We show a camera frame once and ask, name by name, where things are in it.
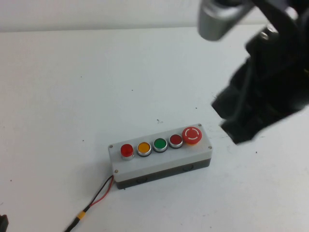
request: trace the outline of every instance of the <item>black object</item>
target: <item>black object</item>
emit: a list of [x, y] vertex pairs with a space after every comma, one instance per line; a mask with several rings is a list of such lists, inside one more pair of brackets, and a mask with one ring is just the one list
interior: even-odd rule
[[8, 228], [9, 220], [6, 215], [0, 215], [0, 232], [6, 232], [6, 229]]
[[180, 174], [180, 173], [185, 173], [185, 172], [200, 169], [200, 168], [205, 168], [205, 167], [209, 166], [210, 162], [211, 162], [211, 159], [206, 159], [206, 160], [202, 160], [202, 161], [178, 166], [178, 167], [175, 167], [175, 168], [170, 168], [170, 169], [167, 169], [167, 170], [163, 170], [163, 171], [159, 171], [159, 172], [156, 172], [156, 173], [151, 173], [151, 174], [148, 174], [148, 175], [143, 175], [143, 176], [139, 176], [139, 177], [136, 177], [136, 178], [124, 180], [124, 181], [121, 181], [121, 182], [115, 182], [115, 183], [117, 185], [117, 188], [125, 189], [125, 188], [131, 187], [131, 186], [143, 184], [145, 182], [150, 182], [150, 181], [153, 181], [153, 180], [158, 180], [158, 179], [161, 179], [161, 178], [164, 178], [164, 177], [177, 175], [177, 174]]
[[[222, 129], [238, 144], [309, 103], [309, 1], [252, 0], [273, 27], [247, 44], [250, 54], [212, 103]], [[293, 7], [298, 19], [285, 12]]]

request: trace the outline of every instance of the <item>red push button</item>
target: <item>red push button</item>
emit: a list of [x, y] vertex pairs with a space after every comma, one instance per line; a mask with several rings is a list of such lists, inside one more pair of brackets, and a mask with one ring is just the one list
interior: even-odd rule
[[202, 132], [196, 127], [187, 127], [183, 130], [183, 140], [187, 144], [197, 144], [202, 139]]
[[120, 149], [121, 156], [124, 160], [131, 160], [134, 158], [134, 149], [130, 144], [124, 144]]

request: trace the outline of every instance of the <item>black wire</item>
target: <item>black wire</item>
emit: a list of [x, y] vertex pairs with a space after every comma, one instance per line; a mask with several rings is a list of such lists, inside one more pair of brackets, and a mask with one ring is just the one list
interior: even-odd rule
[[103, 186], [102, 186], [102, 187], [99, 189], [99, 191], [96, 193], [96, 195], [94, 196], [94, 198], [92, 199], [92, 201], [89, 203], [89, 205], [88, 205], [89, 207], [90, 207], [90, 205], [95, 201], [95, 199], [97, 198], [97, 196], [100, 194], [100, 192], [102, 191], [102, 189], [105, 187], [105, 185], [107, 184], [107, 182], [108, 182], [111, 178], [112, 178], [112, 175], [111, 175], [110, 177], [108, 177], [108, 179], [105, 181], [105, 183], [103, 184]]
[[[105, 185], [107, 184], [107, 182], [112, 178], [112, 175], [105, 181], [105, 183], [103, 184], [103, 186], [99, 189], [99, 191], [96, 193], [96, 195], [94, 196], [94, 198], [92, 199], [92, 201], [89, 203], [89, 205], [87, 205], [87, 207], [83, 210], [84, 212], [87, 212], [88, 209], [90, 209], [91, 204], [95, 201], [95, 199], [97, 198], [97, 196], [100, 194], [100, 192], [102, 191], [102, 189], [105, 187]], [[71, 230], [73, 230], [73, 228], [79, 223], [80, 219], [78, 217], [76, 217], [74, 219], [74, 221], [68, 226], [68, 228], [64, 231], [64, 232], [70, 232]]]

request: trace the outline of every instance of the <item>emergency stop button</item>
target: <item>emergency stop button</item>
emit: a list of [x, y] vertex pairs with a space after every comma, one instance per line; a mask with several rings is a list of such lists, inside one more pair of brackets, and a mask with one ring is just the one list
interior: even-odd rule
[[202, 139], [202, 132], [196, 127], [187, 127], [183, 130], [183, 140], [187, 144], [197, 144]]

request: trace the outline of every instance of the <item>white table surface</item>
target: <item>white table surface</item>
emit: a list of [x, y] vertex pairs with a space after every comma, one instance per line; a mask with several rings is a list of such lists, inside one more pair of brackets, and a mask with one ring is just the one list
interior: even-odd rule
[[210, 103], [261, 26], [0, 33], [0, 214], [60, 232], [112, 173], [111, 143], [202, 123], [208, 168], [118, 190], [77, 232], [309, 231], [308, 110], [235, 146]]

